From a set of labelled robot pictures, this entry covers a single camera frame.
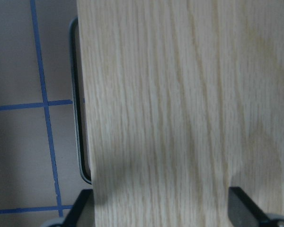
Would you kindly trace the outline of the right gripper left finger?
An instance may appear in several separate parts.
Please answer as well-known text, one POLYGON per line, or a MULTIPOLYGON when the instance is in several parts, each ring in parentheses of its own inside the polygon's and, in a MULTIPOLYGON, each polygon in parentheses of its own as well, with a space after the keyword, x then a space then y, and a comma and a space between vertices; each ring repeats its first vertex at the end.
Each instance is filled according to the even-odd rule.
POLYGON ((94 227, 95 202, 92 189, 80 192, 73 207, 64 218, 54 218, 44 222, 42 227, 94 227))

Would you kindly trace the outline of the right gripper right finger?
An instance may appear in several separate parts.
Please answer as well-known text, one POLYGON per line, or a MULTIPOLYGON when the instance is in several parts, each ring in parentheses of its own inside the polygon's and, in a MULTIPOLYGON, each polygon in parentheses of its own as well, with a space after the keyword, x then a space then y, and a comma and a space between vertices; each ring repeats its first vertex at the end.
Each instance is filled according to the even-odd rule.
POLYGON ((240 187, 228 189, 228 218, 234 227, 284 227, 284 216, 265 213, 240 187))

